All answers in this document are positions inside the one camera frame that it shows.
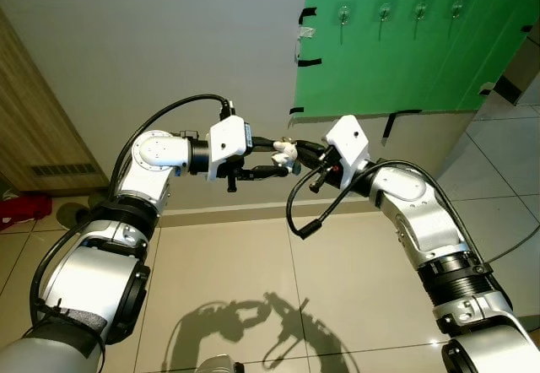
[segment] door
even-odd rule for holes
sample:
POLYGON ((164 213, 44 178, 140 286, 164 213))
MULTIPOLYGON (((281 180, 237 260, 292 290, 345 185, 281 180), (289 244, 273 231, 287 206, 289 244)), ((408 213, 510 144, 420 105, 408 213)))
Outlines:
POLYGON ((1 9, 0 173, 21 192, 107 184, 1 9))

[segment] red object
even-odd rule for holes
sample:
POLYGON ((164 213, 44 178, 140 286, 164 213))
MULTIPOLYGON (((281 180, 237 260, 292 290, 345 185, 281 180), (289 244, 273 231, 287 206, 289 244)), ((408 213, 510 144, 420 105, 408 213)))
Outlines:
POLYGON ((46 195, 22 196, 0 202, 0 230, 25 221, 27 219, 42 219, 52 210, 52 200, 46 195))

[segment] green panel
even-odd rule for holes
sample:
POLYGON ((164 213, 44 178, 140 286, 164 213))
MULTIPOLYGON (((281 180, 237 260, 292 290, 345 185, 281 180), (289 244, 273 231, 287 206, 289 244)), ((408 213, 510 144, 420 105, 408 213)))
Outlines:
POLYGON ((406 109, 477 109, 482 84, 495 82, 525 38, 524 24, 538 16, 538 0, 463 0, 451 19, 455 0, 425 0, 425 20, 414 18, 422 0, 306 0, 316 28, 301 41, 301 59, 321 57, 322 65, 298 68, 296 116, 386 114, 406 109), (381 25, 379 11, 391 4, 381 25), (351 7, 343 27, 338 9, 351 7))

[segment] floor tile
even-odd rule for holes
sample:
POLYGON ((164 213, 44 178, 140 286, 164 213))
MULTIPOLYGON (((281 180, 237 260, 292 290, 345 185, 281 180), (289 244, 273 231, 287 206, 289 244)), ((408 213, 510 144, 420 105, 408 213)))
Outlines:
POLYGON ((497 92, 492 91, 473 120, 522 117, 538 117, 538 113, 529 105, 512 105, 497 92))
POLYGON ((6 234, 0 237, 0 294, 8 281, 9 274, 17 262, 28 233, 6 234))
POLYGON ((438 182, 452 200, 515 196, 466 133, 446 158, 438 182))
POLYGON ((310 357, 311 373, 446 373, 441 344, 310 357))
MULTIPOLYGON (((153 269, 155 254, 159 244, 159 233, 160 229, 156 229, 152 240, 150 240, 150 248, 148 255, 146 257, 146 266, 149 266, 153 269)), ((147 292, 150 291, 152 277, 154 271, 150 273, 150 279, 146 284, 147 292)), ((124 339, 120 343, 116 343, 111 346, 107 346, 106 349, 106 358, 105 358, 105 367, 103 368, 103 373, 133 373, 135 369, 135 362, 137 360, 137 351, 138 351, 138 342, 141 338, 141 330, 143 329, 144 321, 144 312, 146 310, 146 304, 148 301, 148 293, 146 294, 146 299, 143 303, 143 308, 137 319, 137 324, 133 329, 133 333, 128 338, 124 339)))
POLYGON ((519 195, 538 194, 537 118, 472 122, 467 134, 519 195))
POLYGON ((65 203, 79 203, 88 206, 88 197, 53 197, 51 215, 47 215, 43 219, 38 219, 35 222, 33 231, 53 231, 63 230, 63 227, 57 221, 57 211, 65 203))
MULTIPOLYGON (((20 338, 24 331, 30 327, 28 293, 32 276, 34 276, 35 268, 37 268, 41 258, 62 236, 63 232, 30 233, 19 260, 13 268, 2 295, 0 295, 0 347, 20 338)), ((76 238, 73 238, 71 243, 73 244, 75 241, 76 238)), ((68 247, 69 245, 62 248, 64 253, 68 247)), ((58 259, 53 261, 47 269, 46 275, 50 275, 57 262, 58 259)))
MULTIPOLYGON (((298 306, 284 220, 164 228, 136 371, 190 369, 216 354, 261 361, 280 335, 280 349, 301 335, 298 306)), ((298 356, 302 343, 287 354, 298 356)))
POLYGON ((486 260, 521 241, 538 224, 518 197, 465 200, 454 207, 486 260))
POLYGON ((492 263, 517 316, 540 315, 540 233, 492 263))
POLYGON ((291 240, 309 355, 446 340, 382 213, 335 215, 291 240))
POLYGON ((531 196, 520 196, 520 199, 523 200, 527 208, 532 211, 534 216, 540 220, 540 197, 537 194, 533 194, 531 196))
POLYGON ((35 224, 35 220, 26 221, 25 223, 16 223, 6 228, 5 230, 0 231, 0 235, 4 234, 16 234, 20 232, 31 232, 32 227, 35 224))

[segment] air vent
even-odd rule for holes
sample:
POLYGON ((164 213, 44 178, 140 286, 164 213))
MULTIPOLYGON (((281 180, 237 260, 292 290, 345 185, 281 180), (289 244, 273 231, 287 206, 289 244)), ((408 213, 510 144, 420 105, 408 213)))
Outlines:
POLYGON ((92 164, 35 165, 30 167, 35 176, 90 175, 97 173, 92 164))

